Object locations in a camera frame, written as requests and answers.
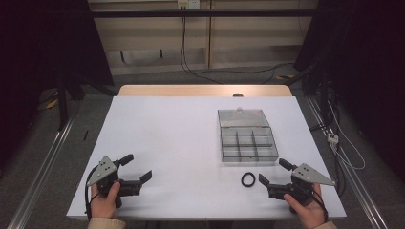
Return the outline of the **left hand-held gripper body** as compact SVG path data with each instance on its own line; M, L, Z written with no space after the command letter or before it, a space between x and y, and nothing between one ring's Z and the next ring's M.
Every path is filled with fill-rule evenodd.
M97 189L103 196L107 196L112 185L119 182L118 168L119 161L112 161L109 157L104 156L102 160L94 167L86 180L86 189L97 184Z

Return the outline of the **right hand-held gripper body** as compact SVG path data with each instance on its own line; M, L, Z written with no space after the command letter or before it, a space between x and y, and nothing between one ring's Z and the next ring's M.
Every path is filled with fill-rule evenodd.
M335 182L319 173L306 163L293 165L291 171L291 195L301 204L306 203L313 196L313 184L334 186Z

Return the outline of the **person's left hand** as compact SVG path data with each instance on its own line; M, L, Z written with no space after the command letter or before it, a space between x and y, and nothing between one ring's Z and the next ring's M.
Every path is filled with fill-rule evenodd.
M92 202L91 210L93 218L113 219L116 214L116 197L120 190L120 183L115 182L110 189L108 195L103 196L94 184L91 188Z

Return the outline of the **person's right hand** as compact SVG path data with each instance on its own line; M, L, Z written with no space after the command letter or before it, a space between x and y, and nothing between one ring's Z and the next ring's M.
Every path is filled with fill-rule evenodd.
M315 229L326 222L325 212L315 200L312 200L306 206L300 204L289 194L284 194L284 200L296 211L303 229Z

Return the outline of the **clear plastic compartment box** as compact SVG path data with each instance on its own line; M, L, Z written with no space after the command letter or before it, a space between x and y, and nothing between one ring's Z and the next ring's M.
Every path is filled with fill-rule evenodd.
M276 161L272 129L262 110L219 110L223 162Z

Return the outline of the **black metal stand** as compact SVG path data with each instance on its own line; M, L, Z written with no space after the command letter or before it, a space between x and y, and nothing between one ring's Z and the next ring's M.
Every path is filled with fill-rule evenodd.
M67 95L69 94L72 100L82 100L85 93L80 87L80 79L77 76L64 76L60 74L56 79L57 100L59 104L59 127L62 131L68 122L68 106Z

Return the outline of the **wooden table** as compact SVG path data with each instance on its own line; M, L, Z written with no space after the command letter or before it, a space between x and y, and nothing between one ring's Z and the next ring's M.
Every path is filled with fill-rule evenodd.
M124 85L119 96L292 96L285 85Z

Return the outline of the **black curtain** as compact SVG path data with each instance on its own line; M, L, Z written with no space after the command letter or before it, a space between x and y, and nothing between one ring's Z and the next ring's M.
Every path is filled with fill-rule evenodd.
M36 115L40 95L63 84L113 85L88 0L0 0L0 170Z
M295 61L320 58L325 72L382 160L405 182L405 0L318 0Z

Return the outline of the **black horizontal metal bar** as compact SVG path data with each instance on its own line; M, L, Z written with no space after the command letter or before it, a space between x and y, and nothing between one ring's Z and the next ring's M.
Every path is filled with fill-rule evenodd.
M314 16L315 9L276 9L276 10L93 10L94 18L129 18L129 17L301 17Z

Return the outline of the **aluminium floor rail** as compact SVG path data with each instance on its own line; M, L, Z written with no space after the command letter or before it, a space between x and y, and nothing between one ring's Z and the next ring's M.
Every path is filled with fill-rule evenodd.
M64 124L63 128L57 132L50 150L41 164L39 171L35 174L28 191L14 213L7 229L25 229L32 210L40 197L66 138L72 129L74 121L75 115L72 115Z
M330 109L333 116L333 120L336 123L337 131L335 132L335 134L338 135L339 138L346 139L351 144L356 153L360 156L363 163L362 166L354 166L350 162L350 159L348 158L345 150L340 146L339 143L330 144L333 154L338 157L337 161L341 166L341 170L345 175L346 181L352 187L354 194L357 197L367 218L369 219L373 229L388 229L387 224L381 215L381 212L379 211L375 202L372 199L372 196L370 195L370 193L366 189L366 186L363 184L363 182L361 181L360 177L357 174L358 172L365 171L366 168L365 159L342 131L339 121L336 117L335 111L329 102L327 104L327 107Z

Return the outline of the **white wall socket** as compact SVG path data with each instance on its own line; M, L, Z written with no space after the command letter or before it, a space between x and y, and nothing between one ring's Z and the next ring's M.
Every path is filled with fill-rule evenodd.
M201 7L200 0L177 0L179 9L199 9Z

